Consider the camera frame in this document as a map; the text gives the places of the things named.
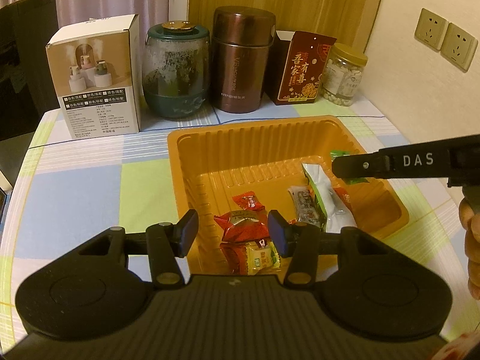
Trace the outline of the person's right hand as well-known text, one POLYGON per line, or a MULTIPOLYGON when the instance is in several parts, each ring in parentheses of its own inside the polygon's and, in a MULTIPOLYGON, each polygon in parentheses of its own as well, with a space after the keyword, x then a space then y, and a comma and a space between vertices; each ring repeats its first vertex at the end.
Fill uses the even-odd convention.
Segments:
POLYGON ((459 205, 459 218, 465 229, 465 255, 468 258, 468 288, 475 300, 480 297, 480 216, 465 198, 459 205))

